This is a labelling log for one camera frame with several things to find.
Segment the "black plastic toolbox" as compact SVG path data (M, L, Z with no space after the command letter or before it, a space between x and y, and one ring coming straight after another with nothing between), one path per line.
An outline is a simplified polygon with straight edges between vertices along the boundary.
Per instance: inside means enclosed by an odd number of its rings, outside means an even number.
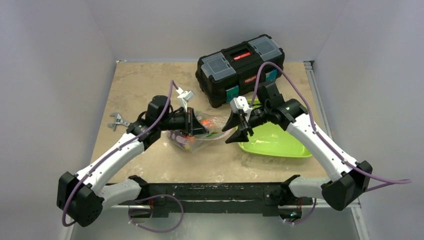
M283 67L285 53L267 34L242 41L199 58L195 77L212 108L255 88L257 73L264 62Z

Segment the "clear zip top bag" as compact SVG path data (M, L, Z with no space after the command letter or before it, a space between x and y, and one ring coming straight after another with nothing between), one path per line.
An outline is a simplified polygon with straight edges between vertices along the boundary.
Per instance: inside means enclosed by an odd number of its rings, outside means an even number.
M173 143L175 146L179 147L180 149L186 151L186 152L190 152L193 153L203 147L206 147L210 144L212 144L213 142L223 139L225 137L227 137L230 133L231 130L228 131L224 131L222 132L222 128L223 126L226 124L228 117L222 116L222 115L211 115L211 114L207 114L205 112L202 112L200 110L195 110L194 111L196 118L199 120L199 122L201 122L201 120L211 120L215 123L215 128L212 130L209 130L209 134L203 134L203 135L197 135L197 136L188 136L189 139L189 146L187 146L186 148L182 148L176 144L174 144L171 139L169 138L169 135L171 132L180 132L182 133L180 130L170 130L166 132L166 136L168 138L168 140Z

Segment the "black metal base frame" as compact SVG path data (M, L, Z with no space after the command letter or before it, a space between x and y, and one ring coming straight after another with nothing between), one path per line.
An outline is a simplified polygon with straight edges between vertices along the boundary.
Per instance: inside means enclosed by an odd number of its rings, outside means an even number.
M285 182L143 183L139 196L122 202L147 206L154 218L170 213L261 214L289 218L289 209L313 205L312 197L295 197Z

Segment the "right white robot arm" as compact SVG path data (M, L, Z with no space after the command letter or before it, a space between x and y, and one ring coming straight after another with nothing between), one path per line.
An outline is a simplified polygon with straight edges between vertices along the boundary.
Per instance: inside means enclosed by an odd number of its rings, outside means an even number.
M294 175L281 184L279 204L292 204L306 197L322 199L334 210L342 211L369 186L373 168L367 161L358 162L345 153L312 119L311 113L297 99L284 100L273 82L259 85L260 105L252 108L244 96L231 100L231 114L222 131L237 128L225 141L248 142L255 127L272 123L296 138L320 163L327 176L305 178Z

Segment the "orange fake fruit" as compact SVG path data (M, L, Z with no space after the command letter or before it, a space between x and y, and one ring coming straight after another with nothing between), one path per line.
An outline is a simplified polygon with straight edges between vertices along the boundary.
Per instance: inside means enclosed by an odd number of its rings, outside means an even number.
M201 120L200 123L208 130L213 130L215 128L215 123L209 119Z

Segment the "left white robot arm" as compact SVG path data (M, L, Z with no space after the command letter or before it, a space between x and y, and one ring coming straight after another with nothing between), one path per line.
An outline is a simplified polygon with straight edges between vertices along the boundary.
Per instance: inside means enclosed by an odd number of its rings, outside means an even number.
M113 185L108 182L129 161L160 139L163 131L180 131L189 137L209 134L192 107L173 110L169 96L154 96L146 111L129 124L118 142L101 157L77 173L67 171L61 175L56 205L62 210L63 226L87 227L105 208L129 201L138 205L146 203L148 184L140 177L131 176Z

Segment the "red handled adjustable wrench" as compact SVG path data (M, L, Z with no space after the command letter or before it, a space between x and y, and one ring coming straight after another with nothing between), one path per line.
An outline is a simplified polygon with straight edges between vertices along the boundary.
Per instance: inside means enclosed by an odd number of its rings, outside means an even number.
M118 125L122 125L122 126L125 126L125 127L128 128L130 126L130 124L131 124L130 122L128 122L127 120L125 120L122 117L122 115L120 113L118 113L118 112L113 112L109 116L110 117L113 117L114 120L113 120L112 123L108 123L107 126L109 128L111 128L113 131L116 130L116 128L117 128Z

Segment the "green plastic tray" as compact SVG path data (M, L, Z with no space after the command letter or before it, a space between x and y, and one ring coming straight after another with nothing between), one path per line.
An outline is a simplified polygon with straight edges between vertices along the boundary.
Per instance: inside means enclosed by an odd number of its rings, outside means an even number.
M312 154L294 136L271 122L253 128L248 142L238 142L245 152L271 157L309 158Z

